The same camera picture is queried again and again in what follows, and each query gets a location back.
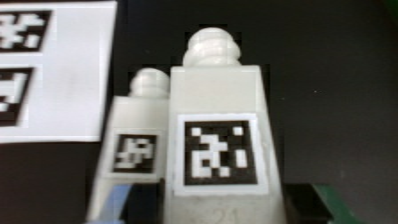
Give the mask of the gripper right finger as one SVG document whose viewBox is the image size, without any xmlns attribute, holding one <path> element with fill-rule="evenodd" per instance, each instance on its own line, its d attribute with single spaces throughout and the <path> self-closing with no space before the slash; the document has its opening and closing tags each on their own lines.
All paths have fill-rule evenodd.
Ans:
<svg viewBox="0 0 398 224">
<path fill-rule="evenodd" d="M 334 188 L 325 184 L 285 185 L 288 224 L 359 224 Z"/>
</svg>

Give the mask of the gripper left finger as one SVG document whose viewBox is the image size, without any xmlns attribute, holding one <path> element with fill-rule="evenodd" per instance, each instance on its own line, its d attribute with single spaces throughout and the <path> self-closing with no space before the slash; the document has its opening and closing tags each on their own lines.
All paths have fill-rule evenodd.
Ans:
<svg viewBox="0 0 398 224">
<path fill-rule="evenodd" d="M 93 187 L 87 224 L 164 224 L 164 188 L 158 184 Z"/>
</svg>

